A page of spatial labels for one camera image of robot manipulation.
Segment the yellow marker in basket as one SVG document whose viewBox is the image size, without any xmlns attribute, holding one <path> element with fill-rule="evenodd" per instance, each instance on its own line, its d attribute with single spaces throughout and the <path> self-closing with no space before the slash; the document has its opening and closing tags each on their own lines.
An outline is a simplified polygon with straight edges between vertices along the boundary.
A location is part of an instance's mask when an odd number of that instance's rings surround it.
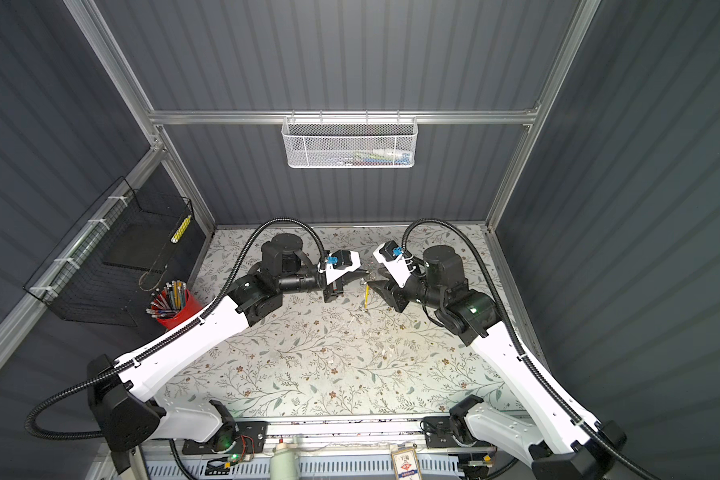
<svg viewBox="0 0 720 480">
<path fill-rule="evenodd" d="M 170 238 L 170 242 L 172 244 L 177 244 L 182 239 L 188 227 L 191 225 L 192 218 L 193 215 L 189 214 L 178 224 L 176 230 Z"/>
</svg>

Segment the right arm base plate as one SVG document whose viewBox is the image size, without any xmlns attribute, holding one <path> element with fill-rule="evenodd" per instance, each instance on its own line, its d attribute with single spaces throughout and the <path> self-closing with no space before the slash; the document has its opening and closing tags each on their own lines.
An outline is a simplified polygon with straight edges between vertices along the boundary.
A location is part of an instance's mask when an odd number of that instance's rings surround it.
<svg viewBox="0 0 720 480">
<path fill-rule="evenodd" d="M 468 448 L 476 441 L 465 443 L 459 440 L 451 428 L 448 416 L 427 416 L 420 420 L 419 427 L 424 434 L 428 448 Z"/>
</svg>

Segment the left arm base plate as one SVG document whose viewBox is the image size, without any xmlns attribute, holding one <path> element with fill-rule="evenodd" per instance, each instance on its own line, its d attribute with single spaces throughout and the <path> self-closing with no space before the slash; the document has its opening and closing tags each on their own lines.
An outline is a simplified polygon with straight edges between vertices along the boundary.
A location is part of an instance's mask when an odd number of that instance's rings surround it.
<svg viewBox="0 0 720 480">
<path fill-rule="evenodd" d="M 264 421 L 237 422 L 235 427 L 223 426 L 209 441 L 186 440 L 183 455 L 254 455 L 264 450 L 269 424 Z"/>
</svg>

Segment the black stapler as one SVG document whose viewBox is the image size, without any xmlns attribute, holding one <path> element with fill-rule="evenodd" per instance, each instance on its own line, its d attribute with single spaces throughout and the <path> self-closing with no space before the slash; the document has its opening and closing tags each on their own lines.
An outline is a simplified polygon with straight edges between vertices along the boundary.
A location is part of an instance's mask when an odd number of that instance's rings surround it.
<svg viewBox="0 0 720 480">
<path fill-rule="evenodd" d="M 135 447 L 125 452 L 111 452 L 110 458 L 120 479 L 149 480 L 150 476 L 142 451 Z"/>
</svg>

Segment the playing card box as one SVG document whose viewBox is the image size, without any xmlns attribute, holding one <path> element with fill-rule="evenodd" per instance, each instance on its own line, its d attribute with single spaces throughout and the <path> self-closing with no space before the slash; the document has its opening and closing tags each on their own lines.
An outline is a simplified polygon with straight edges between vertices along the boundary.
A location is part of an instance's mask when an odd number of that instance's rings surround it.
<svg viewBox="0 0 720 480">
<path fill-rule="evenodd" d="M 396 480 L 422 480 L 422 472 L 414 445 L 396 446 L 390 451 L 391 465 Z"/>
</svg>

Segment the white bottle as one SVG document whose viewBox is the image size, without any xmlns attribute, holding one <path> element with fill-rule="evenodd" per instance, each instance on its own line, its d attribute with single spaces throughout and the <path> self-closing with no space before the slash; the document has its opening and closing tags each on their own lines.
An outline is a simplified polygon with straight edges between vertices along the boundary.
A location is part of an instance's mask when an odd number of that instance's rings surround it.
<svg viewBox="0 0 720 480">
<path fill-rule="evenodd" d="M 300 476 L 300 454 L 292 443 L 281 439 L 274 447 L 269 463 L 271 480 L 298 480 Z"/>
</svg>

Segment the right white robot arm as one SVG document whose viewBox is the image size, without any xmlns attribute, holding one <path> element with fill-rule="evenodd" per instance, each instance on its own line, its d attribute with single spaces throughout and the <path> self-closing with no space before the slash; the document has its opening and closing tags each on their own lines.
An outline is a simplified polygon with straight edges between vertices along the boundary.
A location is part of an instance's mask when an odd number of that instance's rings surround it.
<svg viewBox="0 0 720 480">
<path fill-rule="evenodd" d="M 522 421 L 469 395 L 449 411 L 455 439 L 484 441 L 528 466 L 538 479 L 602 479 L 615 464 L 626 435 L 602 423 L 575 401 L 522 341 L 514 341 L 496 301 L 470 288 L 460 255 L 448 245 L 427 248 L 416 261 L 395 241 L 374 258 L 389 278 L 371 287 L 395 311 L 410 304 L 434 312 L 435 322 L 457 336 L 501 377 L 529 414 Z"/>
</svg>

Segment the red pencil cup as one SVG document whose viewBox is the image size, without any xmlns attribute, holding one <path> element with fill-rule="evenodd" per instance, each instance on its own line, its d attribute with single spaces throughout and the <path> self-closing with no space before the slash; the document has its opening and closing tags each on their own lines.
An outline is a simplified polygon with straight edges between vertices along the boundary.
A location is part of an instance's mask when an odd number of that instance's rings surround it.
<svg viewBox="0 0 720 480">
<path fill-rule="evenodd" d="M 187 284 L 173 280 L 152 293 L 145 313 L 166 330 L 172 330 L 200 313 L 203 305 L 188 289 Z"/>
</svg>

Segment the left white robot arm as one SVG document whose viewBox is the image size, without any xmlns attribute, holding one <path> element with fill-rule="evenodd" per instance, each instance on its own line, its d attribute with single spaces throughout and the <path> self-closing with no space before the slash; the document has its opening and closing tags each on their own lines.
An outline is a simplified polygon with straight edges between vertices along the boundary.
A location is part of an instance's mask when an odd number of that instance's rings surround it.
<svg viewBox="0 0 720 480">
<path fill-rule="evenodd" d="M 90 363 L 91 374 L 133 364 L 88 390 L 89 406 L 110 450 L 127 452 L 155 439 L 206 443 L 218 453 L 238 448 L 241 434 L 220 401 L 161 399 L 161 388 L 207 351 L 279 309 L 285 295 L 319 291 L 330 302 L 365 273 L 356 251 L 330 252 L 318 265 L 305 255 L 299 236 L 277 234 L 262 245 L 260 261 L 224 288 L 216 308 L 203 308 L 114 361 L 101 357 Z"/>
</svg>

